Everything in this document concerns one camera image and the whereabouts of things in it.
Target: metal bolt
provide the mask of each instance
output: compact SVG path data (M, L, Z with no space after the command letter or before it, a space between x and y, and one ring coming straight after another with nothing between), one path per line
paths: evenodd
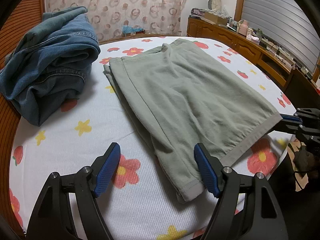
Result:
M51 179L55 179L57 176L59 175L59 173L57 173L56 171L50 174L50 178Z
M231 173L231 172L232 172L232 169L231 169L230 167L224 167L224 168L223 168L223 171L224 171L225 173Z
M258 172L256 175L257 175L258 179L263 179L264 178L264 175L261 172Z
M82 171L83 173L88 173L89 171L91 171L91 167L90 167L90 166L84 166L84 167L81 169L81 171Z

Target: wooden slatted panel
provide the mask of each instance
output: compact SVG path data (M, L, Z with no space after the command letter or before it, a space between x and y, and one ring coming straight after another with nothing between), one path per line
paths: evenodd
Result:
M41 22L42 1L22 0L0 30L0 69L5 56L13 51L23 35Z
M43 0L22 0L9 16L0 30L0 69L4 67L4 57L15 49L23 35L41 22L43 8ZM12 104L0 94L0 214L23 238L9 198L9 164L20 117Z

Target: box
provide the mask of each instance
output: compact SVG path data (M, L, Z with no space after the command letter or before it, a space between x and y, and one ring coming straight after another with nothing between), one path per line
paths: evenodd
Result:
M227 23L228 23L228 19L227 18L225 18L225 19L221 18L221 17L219 17L217 15L214 15L214 14L212 14L210 12L205 12L204 13L204 18L209 20L209 21L212 21L212 22L214 22L216 24L227 25Z

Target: bed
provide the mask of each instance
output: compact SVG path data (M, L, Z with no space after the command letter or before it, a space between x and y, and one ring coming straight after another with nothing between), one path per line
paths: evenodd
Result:
M114 239L189 240L204 232L217 199L205 191L191 202L178 202L173 186L103 74L103 65L112 57L134 56L177 38L149 37L101 45L79 98L66 101L41 127L21 118L12 147L9 193L13 212L24 231L51 172L77 172L117 142L122 154L118 170L106 193L97 199ZM220 61L281 114L295 113L281 90L240 54L215 40L184 38ZM260 171L269 177L286 156L292 139L291 134L273 131L255 143L233 168L241 174L252 176ZM70 201L78 236L86 239L74 194L70 194ZM236 212L243 204L244 195L239 195Z

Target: window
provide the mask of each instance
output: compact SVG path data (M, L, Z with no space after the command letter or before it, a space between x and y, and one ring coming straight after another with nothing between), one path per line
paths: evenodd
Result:
M320 39L294 0L244 0L242 19L293 53L313 72Z

